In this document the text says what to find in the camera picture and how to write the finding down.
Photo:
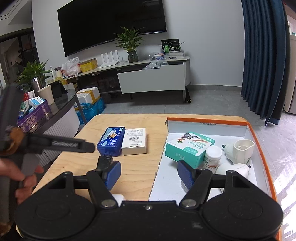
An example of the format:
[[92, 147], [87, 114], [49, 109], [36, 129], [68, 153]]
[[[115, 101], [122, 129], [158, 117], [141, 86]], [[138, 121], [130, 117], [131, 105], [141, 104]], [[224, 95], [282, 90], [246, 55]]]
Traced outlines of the person's left hand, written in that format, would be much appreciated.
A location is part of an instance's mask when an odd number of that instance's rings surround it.
[[23, 187], [15, 191], [18, 204], [21, 204], [30, 197], [33, 188], [37, 185], [36, 174], [26, 177], [17, 165], [9, 159], [1, 159], [1, 176], [6, 176], [14, 181], [23, 182]]

